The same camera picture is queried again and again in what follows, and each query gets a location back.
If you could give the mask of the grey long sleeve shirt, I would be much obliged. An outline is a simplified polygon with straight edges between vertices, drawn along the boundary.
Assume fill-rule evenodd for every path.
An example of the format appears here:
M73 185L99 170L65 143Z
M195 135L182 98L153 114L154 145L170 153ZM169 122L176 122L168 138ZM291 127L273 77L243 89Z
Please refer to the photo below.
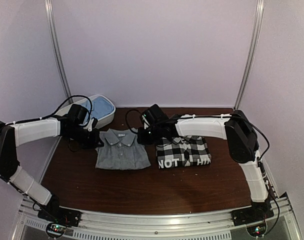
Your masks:
M142 170L151 166L147 151L137 142L137 130L108 129L100 132L95 167L102 170Z

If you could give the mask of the black white plaid shirt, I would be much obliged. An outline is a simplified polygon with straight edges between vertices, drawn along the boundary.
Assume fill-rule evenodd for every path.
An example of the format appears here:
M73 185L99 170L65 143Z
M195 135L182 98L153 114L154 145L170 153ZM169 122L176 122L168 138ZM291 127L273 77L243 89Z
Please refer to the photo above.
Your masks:
M204 166L211 163L207 141L202 136L160 139L156 144L156 159L159 169Z

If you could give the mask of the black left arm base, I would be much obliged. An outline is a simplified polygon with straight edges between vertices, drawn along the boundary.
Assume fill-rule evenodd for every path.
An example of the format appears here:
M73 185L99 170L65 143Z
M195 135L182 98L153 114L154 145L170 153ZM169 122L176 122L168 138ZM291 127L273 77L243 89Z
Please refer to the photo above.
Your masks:
M37 217L67 227L78 227L81 219L81 212L60 207L58 203L48 203L41 207Z

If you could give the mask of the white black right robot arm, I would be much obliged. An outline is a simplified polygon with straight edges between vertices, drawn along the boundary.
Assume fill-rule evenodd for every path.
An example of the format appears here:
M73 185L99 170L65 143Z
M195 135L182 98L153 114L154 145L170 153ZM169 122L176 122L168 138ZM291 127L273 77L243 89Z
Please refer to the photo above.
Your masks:
M249 122L241 110L230 114L195 115L176 114L168 117L158 105L145 110L141 116L142 127L138 129L140 144L153 144L161 138L213 137L227 141L229 155L238 163L247 181L251 207L248 216L258 221L270 207L268 179L262 154L259 152L260 130Z

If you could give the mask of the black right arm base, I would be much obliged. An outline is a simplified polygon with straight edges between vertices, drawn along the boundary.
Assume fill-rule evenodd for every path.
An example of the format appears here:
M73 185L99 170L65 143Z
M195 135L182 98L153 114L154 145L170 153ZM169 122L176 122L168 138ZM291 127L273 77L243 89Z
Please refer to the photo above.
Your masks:
M249 225L274 216L270 203L252 202L250 207L233 210L231 217L234 226Z

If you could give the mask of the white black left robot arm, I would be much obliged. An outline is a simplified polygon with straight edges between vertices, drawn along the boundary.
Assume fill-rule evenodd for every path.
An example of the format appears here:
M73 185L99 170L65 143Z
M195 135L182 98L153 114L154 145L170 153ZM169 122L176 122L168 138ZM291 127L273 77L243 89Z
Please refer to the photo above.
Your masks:
M35 157L37 163L45 158L49 143L56 138L77 142L83 149L102 147L103 141L97 128L87 129L67 116L5 123L0 121L0 178L21 194L36 202L53 222L64 218L59 198L35 179L26 167Z

